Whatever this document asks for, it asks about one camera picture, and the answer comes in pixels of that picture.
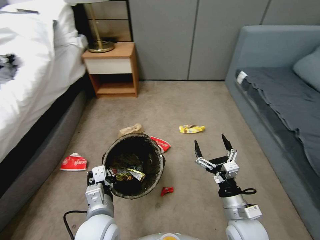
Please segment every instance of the gray pillow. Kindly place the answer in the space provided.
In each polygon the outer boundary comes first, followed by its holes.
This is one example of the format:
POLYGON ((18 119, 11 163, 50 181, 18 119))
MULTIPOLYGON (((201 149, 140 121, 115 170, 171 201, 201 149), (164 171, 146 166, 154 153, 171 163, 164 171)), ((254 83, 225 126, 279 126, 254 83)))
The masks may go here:
POLYGON ((320 92, 320 47, 296 62, 293 71, 307 84, 320 92))

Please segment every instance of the trash can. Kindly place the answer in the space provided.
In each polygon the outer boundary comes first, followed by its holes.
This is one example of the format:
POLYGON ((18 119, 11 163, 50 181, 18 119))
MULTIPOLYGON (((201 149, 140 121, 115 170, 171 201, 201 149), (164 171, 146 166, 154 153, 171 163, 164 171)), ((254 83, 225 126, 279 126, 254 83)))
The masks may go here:
POLYGON ((112 193, 126 199, 140 198, 158 184, 165 158, 157 143, 143 133, 129 133, 118 138, 102 157, 106 168, 133 168, 144 173, 144 179, 117 181, 112 193))

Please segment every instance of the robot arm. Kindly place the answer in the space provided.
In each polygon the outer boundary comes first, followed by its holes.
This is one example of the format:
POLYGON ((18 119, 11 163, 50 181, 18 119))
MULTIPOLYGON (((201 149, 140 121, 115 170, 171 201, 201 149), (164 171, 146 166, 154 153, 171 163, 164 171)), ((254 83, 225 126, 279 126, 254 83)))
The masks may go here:
POLYGON ((111 189, 116 182, 112 170, 104 165, 88 172, 86 221, 79 227, 75 240, 119 240, 119 229, 113 219, 111 189))
POLYGON ((195 140, 196 163, 204 167, 208 172, 214 174, 214 180, 219 185, 219 196, 223 202, 225 216, 228 219, 226 234, 231 240, 268 240, 268 234, 263 225, 256 220, 262 216, 257 204, 248 204, 243 194, 255 194, 253 188, 241 190, 237 186, 235 178, 239 172, 239 166, 235 162, 238 154, 231 143, 222 134, 227 155, 205 160, 202 157, 197 140, 195 140))

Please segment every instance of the nightstand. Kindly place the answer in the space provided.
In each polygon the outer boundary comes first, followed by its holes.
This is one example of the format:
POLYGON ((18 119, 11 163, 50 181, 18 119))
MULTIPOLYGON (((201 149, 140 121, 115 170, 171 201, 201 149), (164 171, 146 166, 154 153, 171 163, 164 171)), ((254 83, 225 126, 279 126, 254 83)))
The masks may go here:
POLYGON ((119 42, 105 53, 86 51, 82 59, 97 98, 137 97, 138 68, 133 42, 119 42))

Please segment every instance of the carpet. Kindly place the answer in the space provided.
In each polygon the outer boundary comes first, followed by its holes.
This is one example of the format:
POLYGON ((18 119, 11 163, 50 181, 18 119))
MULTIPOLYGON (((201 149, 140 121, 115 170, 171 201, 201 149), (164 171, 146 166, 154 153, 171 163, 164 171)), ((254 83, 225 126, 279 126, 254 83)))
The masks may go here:
MULTIPOLYGON (((207 160, 226 154, 221 133, 238 150, 238 185, 258 191, 245 199, 259 204, 269 238, 311 239, 223 82, 140 82, 138 98, 91 99, 65 156, 77 152, 88 159, 91 169, 101 163, 118 131, 136 122, 146 134, 172 147, 164 153, 164 173, 150 194, 135 200, 114 197, 122 240, 167 231, 203 240, 226 239, 218 186, 210 173, 194 163, 194 139, 207 160), (206 130, 179 133, 179 125, 184 124, 204 125, 206 130), (173 186, 174 193, 161 197, 164 186, 173 186)), ((86 171, 60 171, 57 166, 0 239, 70 239, 62 216, 69 210, 87 210, 86 181, 86 171)), ((84 219, 84 214, 67 217, 73 233, 84 219)))

